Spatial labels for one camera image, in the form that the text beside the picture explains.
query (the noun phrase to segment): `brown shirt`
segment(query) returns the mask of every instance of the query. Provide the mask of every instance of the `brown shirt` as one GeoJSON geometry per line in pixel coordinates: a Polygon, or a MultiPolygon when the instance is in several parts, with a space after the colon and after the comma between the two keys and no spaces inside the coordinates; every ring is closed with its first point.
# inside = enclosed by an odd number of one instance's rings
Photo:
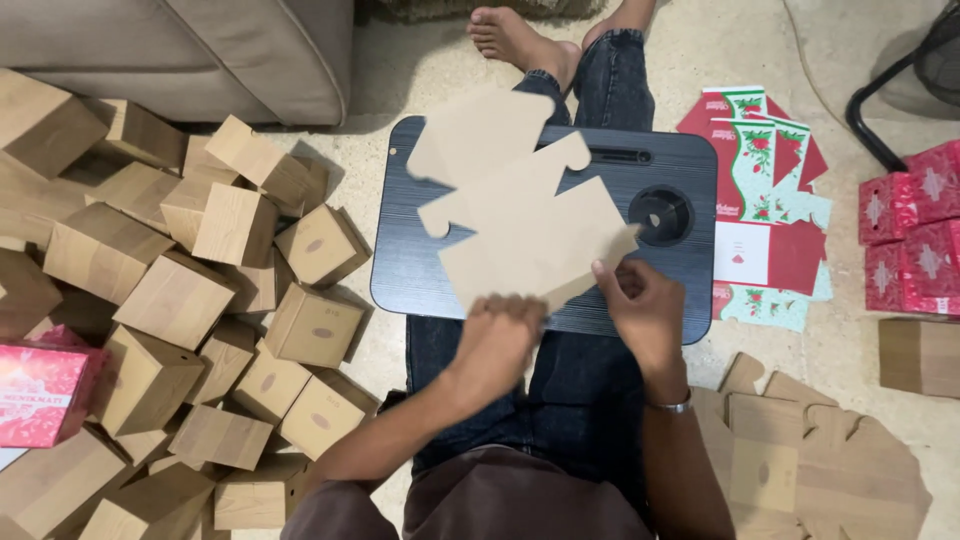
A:
{"type": "MultiPolygon", "coordinates": [[[[468,452],[416,477],[403,518],[407,540],[653,540],[611,484],[576,479],[547,461],[502,447],[468,452]]],[[[280,539],[397,536],[359,486],[328,481],[300,502],[280,539]]]]}

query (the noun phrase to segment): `bare foot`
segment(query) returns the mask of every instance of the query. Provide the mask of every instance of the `bare foot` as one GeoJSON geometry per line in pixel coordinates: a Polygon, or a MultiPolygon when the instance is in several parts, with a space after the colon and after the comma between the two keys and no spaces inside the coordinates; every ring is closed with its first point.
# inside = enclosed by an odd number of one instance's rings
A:
{"type": "Polygon", "coordinates": [[[557,78],[561,91],[573,81],[583,54],[575,43],[537,34],[510,8],[473,10],[467,33],[485,58],[511,63],[523,72],[542,69],[557,78]]]}
{"type": "Polygon", "coordinates": [[[620,6],[609,17],[598,22],[587,32],[581,44],[583,50],[586,51],[587,47],[609,30],[630,28],[646,32],[647,27],[650,26],[650,19],[654,16],[656,5],[656,0],[622,0],[620,6]]]}

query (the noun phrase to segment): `red box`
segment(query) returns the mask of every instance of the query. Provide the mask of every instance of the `red box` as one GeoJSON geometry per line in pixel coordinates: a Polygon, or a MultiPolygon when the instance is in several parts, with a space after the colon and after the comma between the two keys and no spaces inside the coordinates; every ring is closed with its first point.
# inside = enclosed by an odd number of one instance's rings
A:
{"type": "Polygon", "coordinates": [[[924,296],[960,296],[960,219],[920,226],[906,236],[908,271],[924,296]]]}
{"type": "Polygon", "coordinates": [[[50,448],[83,426],[106,357],[59,344],[80,339],[66,332],[53,328],[35,341],[0,344],[0,447],[50,448]]]}
{"type": "Polygon", "coordinates": [[[893,173],[860,185],[860,245],[903,240],[917,226],[911,182],[909,174],[893,173]]]}
{"type": "Polygon", "coordinates": [[[903,160],[910,169],[920,223],[960,217],[960,140],[903,160]]]}
{"type": "Polygon", "coordinates": [[[907,269],[907,252],[903,242],[868,247],[864,264],[867,309],[960,315],[960,297],[921,296],[914,276],[907,269]]]}

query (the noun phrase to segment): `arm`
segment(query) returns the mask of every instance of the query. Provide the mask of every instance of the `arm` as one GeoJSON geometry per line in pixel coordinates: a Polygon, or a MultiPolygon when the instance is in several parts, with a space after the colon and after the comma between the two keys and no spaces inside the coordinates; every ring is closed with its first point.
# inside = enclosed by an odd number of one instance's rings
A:
{"type": "Polygon", "coordinates": [[[510,392],[530,364],[545,310],[518,296],[478,299],[450,365],[421,392],[334,443],[310,470],[304,491],[352,480],[372,492],[441,430],[510,392]]]}
{"type": "MultiPolygon", "coordinates": [[[[689,391],[681,354],[684,286],[638,259],[625,260],[615,273],[594,263],[593,272],[617,332],[640,366],[647,404],[683,403],[689,391]]],[[[647,500],[660,538],[733,540],[730,510],[696,412],[648,406],[642,430],[647,500]]]]}

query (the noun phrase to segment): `hand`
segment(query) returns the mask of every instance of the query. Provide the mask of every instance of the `hand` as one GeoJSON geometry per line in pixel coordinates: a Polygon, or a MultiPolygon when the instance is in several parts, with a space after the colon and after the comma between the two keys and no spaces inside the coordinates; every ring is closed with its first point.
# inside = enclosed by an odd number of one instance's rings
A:
{"type": "Polygon", "coordinates": [[[682,402],[687,390],[681,354],[684,286],[638,258],[624,260],[615,272],[601,261],[592,269],[616,331],[634,353],[648,387],[663,380],[657,390],[668,396],[658,401],[682,402]]]}
{"type": "Polygon", "coordinates": [[[540,342],[546,304],[517,295],[478,298],[442,377],[467,417],[514,389],[540,342]]]}

